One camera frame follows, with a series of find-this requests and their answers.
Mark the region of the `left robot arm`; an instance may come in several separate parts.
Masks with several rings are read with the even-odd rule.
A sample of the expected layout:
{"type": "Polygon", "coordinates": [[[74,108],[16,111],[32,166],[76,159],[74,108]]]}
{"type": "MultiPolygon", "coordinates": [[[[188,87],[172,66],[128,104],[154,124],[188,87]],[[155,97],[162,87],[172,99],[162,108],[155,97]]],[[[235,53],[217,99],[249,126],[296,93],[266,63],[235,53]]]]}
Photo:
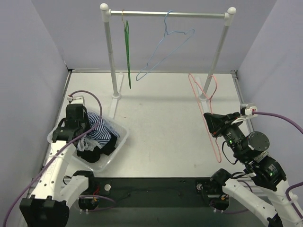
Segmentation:
{"type": "Polygon", "coordinates": [[[76,171],[62,187],[62,180],[75,152],[74,142],[90,130],[87,109],[83,104],[68,104],[66,117],[53,132],[50,153],[38,183],[29,198],[22,199],[20,211],[29,227],[64,227],[70,208],[78,198],[92,194],[96,179],[91,171],[76,171]]]}

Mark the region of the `blue white striped tank top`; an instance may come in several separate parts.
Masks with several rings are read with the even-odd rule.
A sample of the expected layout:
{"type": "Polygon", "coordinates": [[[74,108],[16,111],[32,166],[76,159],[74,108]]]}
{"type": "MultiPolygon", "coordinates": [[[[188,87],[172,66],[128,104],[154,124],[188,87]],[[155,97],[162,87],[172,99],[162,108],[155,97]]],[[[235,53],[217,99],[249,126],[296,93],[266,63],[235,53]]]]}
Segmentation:
{"type": "Polygon", "coordinates": [[[105,119],[101,118],[97,127],[80,139],[76,150],[83,152],[93,151],[95,147],[103,148],[113,136],[120,137],[118,132],[105,119]]]}

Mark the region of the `black tank top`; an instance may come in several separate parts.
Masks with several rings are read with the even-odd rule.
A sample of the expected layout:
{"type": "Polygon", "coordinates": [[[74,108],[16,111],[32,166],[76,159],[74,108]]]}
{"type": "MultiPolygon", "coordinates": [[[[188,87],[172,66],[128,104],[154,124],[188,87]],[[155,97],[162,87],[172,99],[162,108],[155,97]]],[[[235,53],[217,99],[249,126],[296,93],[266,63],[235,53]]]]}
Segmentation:
{"type": "Polygon", "coordinates": [[[101,154],[109,156],[116,149],[117,136],[110,133],[111,139],[102,148],[94,147],[92,151],[77,151],[77,156],[89,163],[96,163],[99,161],[101,154]]]}

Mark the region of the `green hanger with gold hook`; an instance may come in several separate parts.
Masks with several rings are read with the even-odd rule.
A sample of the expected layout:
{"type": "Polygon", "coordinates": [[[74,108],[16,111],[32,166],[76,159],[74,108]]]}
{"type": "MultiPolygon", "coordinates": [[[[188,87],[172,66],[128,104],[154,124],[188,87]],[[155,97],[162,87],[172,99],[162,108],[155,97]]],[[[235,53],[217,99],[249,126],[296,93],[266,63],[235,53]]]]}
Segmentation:
{"type": "Polygon", "coordinates": [[[124,11],[122,11],[122,22],[124,24],[124,38],[125,38],[127,76],[128,76],[129,89],[131,89],[132,88],[132,84],[131,84],[130,54],[129,54],[129,24],[128,24],[128,20],[124,20],[123,12],[124,11]]]}

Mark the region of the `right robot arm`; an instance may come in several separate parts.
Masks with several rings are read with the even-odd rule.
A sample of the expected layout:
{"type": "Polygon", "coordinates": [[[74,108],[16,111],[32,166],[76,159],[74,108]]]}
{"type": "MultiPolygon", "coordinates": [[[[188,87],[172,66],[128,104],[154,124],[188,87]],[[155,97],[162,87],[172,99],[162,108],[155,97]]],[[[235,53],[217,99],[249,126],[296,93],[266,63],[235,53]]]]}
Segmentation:
{"type": "Polygon", "coordinates": [[[303,210],[289,186],[281,165],[268,154],[268,137],[253,131],[244,135],[239,126],[248,116],[238,112],[221,115],[205,113],[204,119],[213,138],[223,137],[235,159],[244,165],[244,174],[267,196],[265,202],[245,188],[235,176],[219,169],[210,177],[213,192],[228,195],[252,212],[266,227],[301,227],[303,210]]]}

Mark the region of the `light blue wire hanger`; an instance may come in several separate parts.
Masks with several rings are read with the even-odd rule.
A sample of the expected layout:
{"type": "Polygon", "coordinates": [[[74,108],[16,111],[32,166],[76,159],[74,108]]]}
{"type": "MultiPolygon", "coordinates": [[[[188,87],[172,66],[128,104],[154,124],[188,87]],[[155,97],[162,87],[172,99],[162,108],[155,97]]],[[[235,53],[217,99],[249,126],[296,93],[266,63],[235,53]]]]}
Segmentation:
{"type": "Polygon", "coordinates": [[[162,39],[157,44],[155,50],[146,62],[146,65],[137,73],[135,80],[140,81],[153,70],[157,69],[167,58],[180,49],[195,34],[195,29],[189,30],[169,30],[168,17],[173,10],[167,12],[164,17],[164,33],[162,39]]]}

